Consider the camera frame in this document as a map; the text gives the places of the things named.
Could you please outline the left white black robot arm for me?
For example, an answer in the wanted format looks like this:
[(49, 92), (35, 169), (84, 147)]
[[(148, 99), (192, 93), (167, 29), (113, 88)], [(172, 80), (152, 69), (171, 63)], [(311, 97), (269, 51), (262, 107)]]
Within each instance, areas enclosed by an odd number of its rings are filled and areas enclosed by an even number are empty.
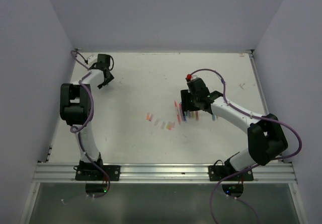
[(94, 92), (108, 85), (113, 79), (111, 71), (114, 59), (108, 54), (98, 54), (84, 62), (76, 60), (86, 69), (86, 73), (72, 83), (60, 87), (60, 118), (70, 127), (76, 136), (80, 150), (80, 163), (91, 163), (87, 174), (93, 180), (104, 176), (105, 168), (101, 165), (101, 153), (98, 150), (91, 121), (94, 117)]

